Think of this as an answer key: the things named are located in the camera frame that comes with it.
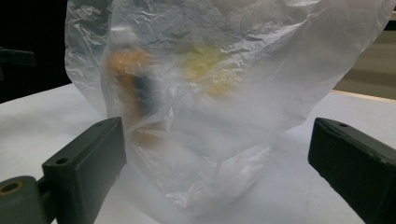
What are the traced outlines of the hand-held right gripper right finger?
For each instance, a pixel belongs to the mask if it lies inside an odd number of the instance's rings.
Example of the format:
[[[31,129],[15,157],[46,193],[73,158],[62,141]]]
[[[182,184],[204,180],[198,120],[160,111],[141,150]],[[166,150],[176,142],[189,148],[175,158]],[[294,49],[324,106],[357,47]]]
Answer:
[[[366,224],[396,224],[396,149],[345,123],[317,118],[308,163]]]

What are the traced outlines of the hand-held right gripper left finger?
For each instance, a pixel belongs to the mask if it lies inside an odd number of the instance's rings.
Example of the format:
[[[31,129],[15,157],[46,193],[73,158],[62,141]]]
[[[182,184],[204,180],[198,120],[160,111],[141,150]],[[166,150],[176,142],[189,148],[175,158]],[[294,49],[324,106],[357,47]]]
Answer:
[[[121,118],[105,119],[42,164],[59,224],[93,224],[126,164]]]

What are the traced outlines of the translucent white plastic bag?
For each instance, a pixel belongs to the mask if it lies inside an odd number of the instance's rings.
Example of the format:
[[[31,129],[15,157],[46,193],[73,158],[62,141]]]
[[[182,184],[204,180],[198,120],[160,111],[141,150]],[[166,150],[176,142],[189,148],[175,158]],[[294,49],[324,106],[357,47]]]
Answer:
[[[68,0],[65,70],[180,212],[230,203],[388,23],[396,0]]]

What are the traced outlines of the orange and black object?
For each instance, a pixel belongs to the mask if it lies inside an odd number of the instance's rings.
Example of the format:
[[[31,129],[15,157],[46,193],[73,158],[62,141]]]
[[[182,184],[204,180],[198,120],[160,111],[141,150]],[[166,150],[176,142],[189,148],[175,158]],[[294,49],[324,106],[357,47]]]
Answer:
[[[106,59],[107,76],[117,87],[121,102],[120,112],[124,127],[130,131],[132,143],[140,147],[151,147],[159,138],[149,131],[160,127],[158,122],[137,124],[153,111],[149,83],[150,56],[142,49],[115,50]]]

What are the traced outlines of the dark stand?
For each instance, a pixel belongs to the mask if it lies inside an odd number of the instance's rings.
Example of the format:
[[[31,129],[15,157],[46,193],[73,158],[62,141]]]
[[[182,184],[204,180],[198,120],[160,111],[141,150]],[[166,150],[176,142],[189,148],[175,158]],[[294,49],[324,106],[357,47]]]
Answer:
[[[32,51],[0,47],[0,81],[5,79],[5,64],[36,66],[35,54]]]

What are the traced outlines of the yellow object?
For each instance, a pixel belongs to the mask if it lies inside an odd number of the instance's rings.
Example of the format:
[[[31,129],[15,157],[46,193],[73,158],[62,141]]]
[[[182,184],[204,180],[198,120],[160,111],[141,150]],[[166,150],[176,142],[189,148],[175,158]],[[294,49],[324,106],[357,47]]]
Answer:
[[[241,80],[230,56],[218,48],[193,49],[185,56],[183,68],[186,79],[213,98],[225,97]]]

